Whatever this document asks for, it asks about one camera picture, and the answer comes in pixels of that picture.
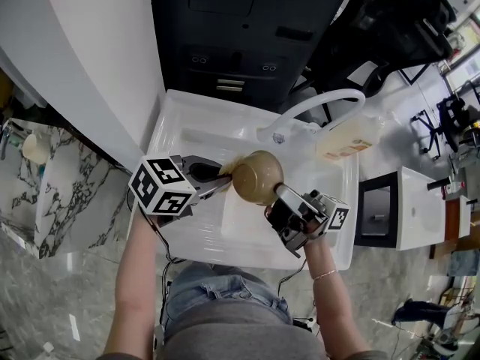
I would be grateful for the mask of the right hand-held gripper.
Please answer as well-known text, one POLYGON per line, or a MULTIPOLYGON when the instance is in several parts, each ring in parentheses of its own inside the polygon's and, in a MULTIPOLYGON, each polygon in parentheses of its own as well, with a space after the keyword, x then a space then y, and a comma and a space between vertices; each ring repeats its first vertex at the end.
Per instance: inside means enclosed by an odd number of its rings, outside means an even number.
POLYGON ((343 200, 318 190, 302 195, 284 183, 274 192, 277 200, 267 213, 267 221, 283 246, 299 258, 299 250, 327 233, 339 233, 350 213, 343 200))

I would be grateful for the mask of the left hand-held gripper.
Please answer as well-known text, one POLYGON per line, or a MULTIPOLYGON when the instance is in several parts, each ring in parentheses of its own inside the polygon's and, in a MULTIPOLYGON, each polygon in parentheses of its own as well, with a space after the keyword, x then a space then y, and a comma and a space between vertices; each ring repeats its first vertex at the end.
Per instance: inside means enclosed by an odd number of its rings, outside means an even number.
POLYGON ((188 178, 196 167, 219 170, 221 165, 196 155, 147 154, 140 158, 128 185, 140 210, 156 227, 192 216, 194 200, 207 200, 230 186, 231 175, 203 181, 188 178))

